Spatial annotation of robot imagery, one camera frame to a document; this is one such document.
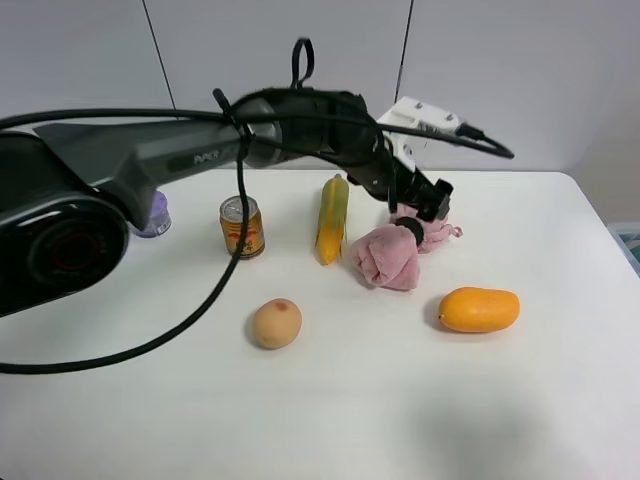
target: white table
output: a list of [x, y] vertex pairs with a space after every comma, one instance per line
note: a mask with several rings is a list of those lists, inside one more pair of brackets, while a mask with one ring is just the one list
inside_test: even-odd
[[[106, 479], [640, 478], [640, 280], [560, 173], [432, 172], [456, 190], [465, 235], [421, 257], [411, 293], [361, 285], [312, 254], [331, 172], [250, 171], [267, 248], [240, 264], [172, 343], [102, 370], [0, 377], [0, 477]], [[144, 342], [190, 313], [229, 257], [218, 206], [233, 171], [163, 189], [174, 225], [133, 239], [88, 291], [0, 320], [2, 361], [53, 362]], [[351, 190], [348, 237], [385, 218]], [[513, 327], [444, 332], [442, 295], [521, 299]], [[274, 297], [303, 312], [297, 340], [245, 337]]]

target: egg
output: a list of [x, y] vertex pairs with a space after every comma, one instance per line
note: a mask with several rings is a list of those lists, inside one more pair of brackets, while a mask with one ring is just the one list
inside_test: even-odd
[[253, 317], [255, 342], [270, 350], [285, 347], [295, 340], [302, 327], [302, 313], [291, 300], [276, 298], [265, 303]]

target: canned drink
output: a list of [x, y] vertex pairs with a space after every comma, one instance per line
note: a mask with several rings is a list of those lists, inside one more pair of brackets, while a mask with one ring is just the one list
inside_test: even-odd
[[[247, 241], [240, 255], [241, 259], [256, 257], [264, 250], [262, 215], [258, 203], [251, 197], [247, 197], [247, 199], [249, 201], [249, 230]], [[227, 198], [220, 205], [220, 225], [227, 250], [233, 255], [240, 240], [240, 228], [242, 227], [242, 202], [239, 196]]]

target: pink towel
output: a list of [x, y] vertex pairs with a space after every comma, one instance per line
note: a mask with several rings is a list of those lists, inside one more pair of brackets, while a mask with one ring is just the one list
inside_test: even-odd
[[420, 222], [424, 229], [424, 240], [418, 245], [418, 253], [429, 253], [436, 248], [444, 245], [444, 241], [453, 235], [454, 237], [462, 236], [462, 229], [454, 227], [444, 220], [435, 220], [433, 222], [425, 222], [416, 217], [417, 210], [408, 205], [398, 205], [398, 212], [391, 215], [389, 222], [394, 223], [396, 219], [401, 217], [413, 217]]
[[406, 227], [376, 228], [353, 243], [350, 255], [356, 268], [373, 286], [411, 290], [418, 285], [420, 265], [416, 237]]

